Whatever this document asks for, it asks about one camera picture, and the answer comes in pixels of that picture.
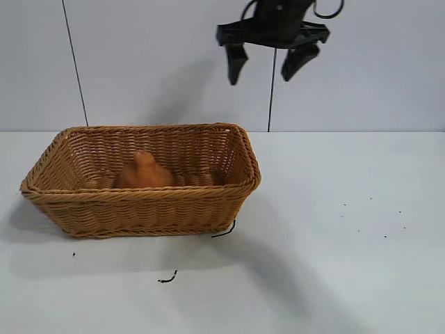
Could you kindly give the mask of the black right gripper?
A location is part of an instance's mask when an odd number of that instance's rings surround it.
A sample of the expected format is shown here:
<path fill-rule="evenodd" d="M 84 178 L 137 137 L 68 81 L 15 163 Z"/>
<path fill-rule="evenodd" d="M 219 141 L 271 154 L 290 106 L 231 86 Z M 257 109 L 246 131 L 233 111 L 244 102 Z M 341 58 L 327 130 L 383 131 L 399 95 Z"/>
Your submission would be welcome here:
<path fill-rule="evenodd" d="M 216 40 L 225 46 L 227 76 L 236 85 L 248 61 L 244 43 L 276 49 L 289 49 L 282 65 L 282 78 L 288 82 L 320 52 L 316 43 L 326 43 L 330 30 L 324 24 L 306 22 L 305 15 L 314 1 L 251 1 L 237 22 L 221 24 Z"/>

